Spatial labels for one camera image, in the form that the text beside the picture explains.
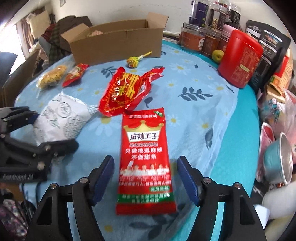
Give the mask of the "red crinkled snack bag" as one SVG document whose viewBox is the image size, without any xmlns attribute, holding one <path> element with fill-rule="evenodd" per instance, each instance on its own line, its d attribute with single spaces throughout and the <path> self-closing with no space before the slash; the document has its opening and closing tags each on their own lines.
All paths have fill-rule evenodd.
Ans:
<svg viewBox="0 0 296 241">
<path fill-rule="evenodd" d="M 165 67 L 153 68 L 142 76 L 117 69 L 99 102 L 98 111 L 111 117 L 133 111 L 152 88 L 152 82 L 163 76 Z"/>
</svg>

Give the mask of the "white croissant bread bag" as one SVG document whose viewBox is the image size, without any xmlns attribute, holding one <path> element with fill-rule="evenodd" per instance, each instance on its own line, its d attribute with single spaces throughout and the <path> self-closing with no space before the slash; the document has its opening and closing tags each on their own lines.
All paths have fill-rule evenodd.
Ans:
<svg viewBox="0 0 296 241">
<path fill-rule="evenodd" d="M 34 122 L 36 143 L 75 139 L 97 111 L 96 105 L 88 105 L 63 92 L 57 94 Z"/>
</svg>

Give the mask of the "clear jar red powder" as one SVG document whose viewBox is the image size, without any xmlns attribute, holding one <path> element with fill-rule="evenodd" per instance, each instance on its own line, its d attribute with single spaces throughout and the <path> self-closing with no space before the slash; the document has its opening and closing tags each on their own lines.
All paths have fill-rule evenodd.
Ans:
<svg viewBox="0 0 296 241">
<path fill-rule="evenodd" d="M 180 33 L 180 46 L 193 52 L 201 52 L 205 35 L 205 28 L 184 23 Z"/>
</svg>

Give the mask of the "brown quilted jacket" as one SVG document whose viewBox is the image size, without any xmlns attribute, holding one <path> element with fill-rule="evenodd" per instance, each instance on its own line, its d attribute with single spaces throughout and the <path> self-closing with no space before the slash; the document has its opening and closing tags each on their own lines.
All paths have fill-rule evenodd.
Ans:
<svg viewBox="0 0 296 241">
<path fill-rule="evenodd" d="M 80 24 L 85 24 L 88 27 L 93 26 L 92 22 L 87 16 L 76 17 L 75 15 L 64 17 L 57 23 L 59 24 L 60 47 L 69 53 L 71 52 L 70 45 L 64 38 L 61 37 L 61 35 Z"/>
</svg>

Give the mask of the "orange carton box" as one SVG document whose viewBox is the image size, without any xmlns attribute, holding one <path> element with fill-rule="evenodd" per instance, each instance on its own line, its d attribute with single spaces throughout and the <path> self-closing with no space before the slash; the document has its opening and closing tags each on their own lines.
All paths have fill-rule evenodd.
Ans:
<svg viewBox="0 0 296 241">
<path fill-rule="evenodd" d="M 269 86 L 272 87 L 278 94 L 283 95 L 284 90 L 288 89 L 293 72 L 293 55 L 290 48 L 277 68 L 276 72 L 270 78 Z"/>
</svg>

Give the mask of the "cardboard box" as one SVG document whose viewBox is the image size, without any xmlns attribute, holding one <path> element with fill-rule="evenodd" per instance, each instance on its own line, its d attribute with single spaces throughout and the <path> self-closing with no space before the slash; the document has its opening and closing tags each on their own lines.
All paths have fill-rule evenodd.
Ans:
<svg viewBox="0 0 296 241">
<path fill-rule="evenodd" d="M 124 20 L 88 27 L 80 24 L 61 37 L 69 45 L 75 63 L 90 66 L 126 60 L 149 51 L 161 56 L 163 30 L 169 17 L 149 12 L 146 19 Z"/>
</svg>

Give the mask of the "yellow lollipop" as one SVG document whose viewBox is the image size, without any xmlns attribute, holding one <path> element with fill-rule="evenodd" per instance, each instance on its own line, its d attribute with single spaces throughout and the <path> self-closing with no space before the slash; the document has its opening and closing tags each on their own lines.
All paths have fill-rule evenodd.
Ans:
<svg viewBox="0 0 296 241">
<path fill-rule="evenodd" d="M 126 64 L 129 68 L 137 68 L 138 65 L 139 65 L 139 62 L 144 59 L 146 56 L 149 56 L 150 54 L 152 53 L 152 51 L 149 51 L 143 55 L 140 55 L 140 56 L 132 56 L 132 57 L 129 57 L 127 60 L 126 60 Z"/>
</svg>

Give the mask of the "small red cartoon snack bag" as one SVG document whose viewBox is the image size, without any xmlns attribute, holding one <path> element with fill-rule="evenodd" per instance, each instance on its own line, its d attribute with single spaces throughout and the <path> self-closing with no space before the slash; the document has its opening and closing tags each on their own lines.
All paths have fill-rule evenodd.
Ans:
<svg viewBox="0 0 296 241">
<path fill-rule="evenodd" d="M 80 80 L 88 67 L 89 65 L 84 63 L 75 65 L 66 75 L 66 78 L 62 83 L 62 87 L 65 88 L 73 84 L 75 81 Z"/>
</svg>

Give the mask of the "clear jar brown spice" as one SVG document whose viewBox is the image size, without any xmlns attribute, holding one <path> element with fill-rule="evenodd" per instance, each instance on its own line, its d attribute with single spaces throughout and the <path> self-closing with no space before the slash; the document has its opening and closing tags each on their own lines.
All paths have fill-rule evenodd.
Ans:
<svg viewBox="0 0 296 241">
<path fill-rule="evenodd" d="M 215 31 L 207 28 L 201 54 L 211 58 L 213 51 L 215 51 L 218 47 L 220 37 L 221 31 Z"/>
</svg>

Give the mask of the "tall jar dark berries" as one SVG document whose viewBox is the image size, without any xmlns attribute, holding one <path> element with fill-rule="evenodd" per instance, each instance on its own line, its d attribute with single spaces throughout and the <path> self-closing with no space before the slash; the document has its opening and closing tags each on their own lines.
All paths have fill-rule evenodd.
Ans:
<svg viewBox="0 0 296 241">
<path fill-rule="evenodd" d="M 241 8 L 233 3 L 227 6 L 225 24 L 236 29 L 240 28 Z"/>
</svg>

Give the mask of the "pink lidded jar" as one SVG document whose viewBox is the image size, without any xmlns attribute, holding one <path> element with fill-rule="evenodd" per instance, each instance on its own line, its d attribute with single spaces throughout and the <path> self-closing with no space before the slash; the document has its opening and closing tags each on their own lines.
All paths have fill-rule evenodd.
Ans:
<svg viewBox="0 0 296 241">
<path fill-rule="evenodd" d="M 231 33 L 236 30 L 236 28 L 230 26 L 230 25 L 224 25 L 223 26 L 223 30 L 221 31 L 221 36 L 220 36 L 220 40 L 219 40 L 219 44 L 217 49 L 221 50 L 223 52 L 225 52 Z"/>
</svg>

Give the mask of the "yellow waffle bread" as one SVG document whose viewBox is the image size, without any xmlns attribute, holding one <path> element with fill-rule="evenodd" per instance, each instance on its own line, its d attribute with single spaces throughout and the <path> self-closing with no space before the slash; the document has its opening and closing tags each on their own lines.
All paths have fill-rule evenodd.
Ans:
<svg viewBox="0 0 296 241">
<path fill-rule="evenodd" d="M 56 87 L 73 66 L 73 61 L 67 61 L 42 74 L 36 83 L 36 87 L 38 89 L 37 98 L 39 98 L 39 96 L 42 95 L 42 92 L 46 89 Z"/>
</svg>

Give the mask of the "red spicy strip packet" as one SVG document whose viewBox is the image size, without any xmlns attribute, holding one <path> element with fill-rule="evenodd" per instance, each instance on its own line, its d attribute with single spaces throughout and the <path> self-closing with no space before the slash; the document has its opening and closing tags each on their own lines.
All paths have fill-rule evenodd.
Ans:
<svg viewBox="0 0 296 241">
<path fill-rule="evenodd" d="M 116 214 L 158 215 L 176 210 L 164 108 L 125 113 Z"/>
</svg>

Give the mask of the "blue metal cup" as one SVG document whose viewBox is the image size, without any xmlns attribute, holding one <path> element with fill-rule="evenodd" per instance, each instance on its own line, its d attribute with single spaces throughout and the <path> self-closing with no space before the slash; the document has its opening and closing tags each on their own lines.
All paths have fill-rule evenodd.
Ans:
<svg viewBox="0 0 296 241">
<path fill-rule="evenodd" d="M 265 179 L 269 183 L 290 184 L 293 171 L 292 149 L 284 132 L 266 148 L 263 166 Z"/>
</svg>

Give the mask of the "red tin canister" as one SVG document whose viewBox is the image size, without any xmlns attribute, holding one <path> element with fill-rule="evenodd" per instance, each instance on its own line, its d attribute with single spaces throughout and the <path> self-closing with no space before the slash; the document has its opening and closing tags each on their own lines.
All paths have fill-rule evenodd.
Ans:
<svg viewBox="0 0 296 241">
<path fill-rule="evenodd" d="M 254 74 L 262 54 L 263 48 L 259 42 L 240 30 L 234 30 L 218 72 L 231 85 L 244 88 Z"/>
</svg>

